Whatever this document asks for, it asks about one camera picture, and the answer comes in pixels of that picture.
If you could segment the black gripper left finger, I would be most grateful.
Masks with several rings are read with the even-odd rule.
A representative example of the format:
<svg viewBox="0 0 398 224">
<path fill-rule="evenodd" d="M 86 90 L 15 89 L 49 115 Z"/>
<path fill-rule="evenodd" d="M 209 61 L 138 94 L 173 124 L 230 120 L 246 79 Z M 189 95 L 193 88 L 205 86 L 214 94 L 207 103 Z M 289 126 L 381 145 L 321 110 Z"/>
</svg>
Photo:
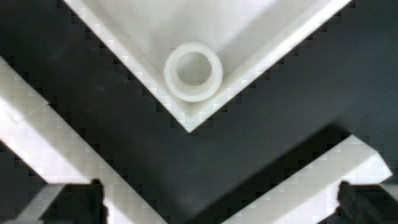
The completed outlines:
<svg viewBox="0 0 398 224">
<path fill-rule="evenodd" d="M 17 215 L 17 224 L 108 224 L 102 203 L 104 187 L 86 184 L 47 184 Z"/>
</svg>

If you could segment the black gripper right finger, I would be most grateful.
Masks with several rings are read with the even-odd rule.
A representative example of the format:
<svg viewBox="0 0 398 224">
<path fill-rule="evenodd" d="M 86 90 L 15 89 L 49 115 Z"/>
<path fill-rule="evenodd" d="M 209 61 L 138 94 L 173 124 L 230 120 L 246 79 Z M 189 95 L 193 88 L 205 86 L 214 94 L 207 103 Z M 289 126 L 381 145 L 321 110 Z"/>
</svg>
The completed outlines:
<svg viewBox="0 0 398 224">
<path fill-rule="evenodd" d="M 328 224 L 398 224 L 398 199 L 381 185 L 340 182 Z"/>
</svg>

